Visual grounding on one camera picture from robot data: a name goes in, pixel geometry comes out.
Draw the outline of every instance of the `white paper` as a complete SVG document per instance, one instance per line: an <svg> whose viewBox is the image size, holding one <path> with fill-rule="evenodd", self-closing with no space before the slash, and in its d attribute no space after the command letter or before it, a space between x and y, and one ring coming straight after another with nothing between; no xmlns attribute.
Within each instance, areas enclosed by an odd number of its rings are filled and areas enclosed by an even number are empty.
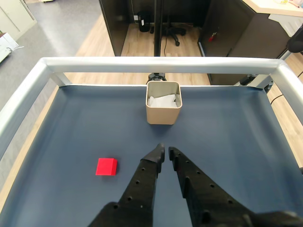
<svg viewBox="0 0 303 227"><path fill-rule="evenodd" d="M147 105L150 107L177 107L176 95L162 96L158 98L150 97L147 100Z"/></svg>

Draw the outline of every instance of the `beige container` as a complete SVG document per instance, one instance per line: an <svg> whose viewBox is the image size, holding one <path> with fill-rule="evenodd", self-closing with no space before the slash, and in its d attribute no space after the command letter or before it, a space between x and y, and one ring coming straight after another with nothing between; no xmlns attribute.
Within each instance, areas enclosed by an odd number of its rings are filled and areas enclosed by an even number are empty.
<svg viewBox="0 0 303 227"><path fill-rule="evenodd" d="M152 96L154 98L176 95L175 107L150 107L147 105L148 99ZM178 118L182 107L182 97L180 85L173 81L150 81L147 83L146 89L146 114L147 122L149 124L174 124Z"/></svg>

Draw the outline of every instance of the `cable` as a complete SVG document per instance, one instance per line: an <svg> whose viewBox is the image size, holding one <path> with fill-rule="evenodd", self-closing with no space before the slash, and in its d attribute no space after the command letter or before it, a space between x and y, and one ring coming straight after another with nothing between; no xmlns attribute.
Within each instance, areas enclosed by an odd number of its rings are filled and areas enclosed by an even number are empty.
<svg viewBox="0 0 303 227"><path fill-rule="evenodd" d="M166 32L166 40L165 40L165 47L164 47L164 57L166 57L166 54L165 54L166 44L167 44L167 32Z"/></svg>
<svg viewBox="0 0 303 227"><path fill-rule="evenodd" d="M283 96L283 94L281 94L281 95L275 97L275 98L270 102L270 104L272 105L272 103L273 103L277 98L279 98L279 97L281 97L281 96Z"/></svg>
<svg viewBox="0 0 303 227"><path fill-rule="evenodd" d="M134 17L134 7L133 7L133 0L131 0L132 3L132 10L133 10L133 17Z"/></svg>
<svg viewBox="0 0 303 227"><path fill-rule="evenodd" d="M283 94L282 95L279 95L279 96L277 96L277 97L275 97L272 101L271 101L271 105L272 105L272 103L277 99L277 98L279 98L279 97L281 97L281 96L283 96Z"/></svg>

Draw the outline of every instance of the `red cube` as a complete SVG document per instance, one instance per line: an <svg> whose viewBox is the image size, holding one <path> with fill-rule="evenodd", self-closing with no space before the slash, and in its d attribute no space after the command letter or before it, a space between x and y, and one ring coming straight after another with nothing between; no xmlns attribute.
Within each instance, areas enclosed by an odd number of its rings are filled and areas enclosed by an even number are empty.
<svg viewBox="0 0 303 227"><path fill-rule="evenodd" d="M116 175L118 161L114 158L99 158L96 175Z"/></svg>

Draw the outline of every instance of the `desk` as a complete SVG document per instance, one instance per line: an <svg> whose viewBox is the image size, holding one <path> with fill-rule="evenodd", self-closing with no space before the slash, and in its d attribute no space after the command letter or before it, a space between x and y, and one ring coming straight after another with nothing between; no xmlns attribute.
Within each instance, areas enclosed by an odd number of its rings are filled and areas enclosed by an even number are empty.
<svg viewBox="0 0 303 227"><path fill-rule="evenodd" d="M294 5L277 4L274 0L243 0L256 13L279 14L295 17L303 17L303 8Z"/></svg>
<svg viewBox="0 0 303 227"><path fill-rule="evenodd" d="M292 4L212 0L198 44L206 57L279 58L302 23L303 9ZM212 85L234 85L244 76L212 74L209 79Z"/></svg>

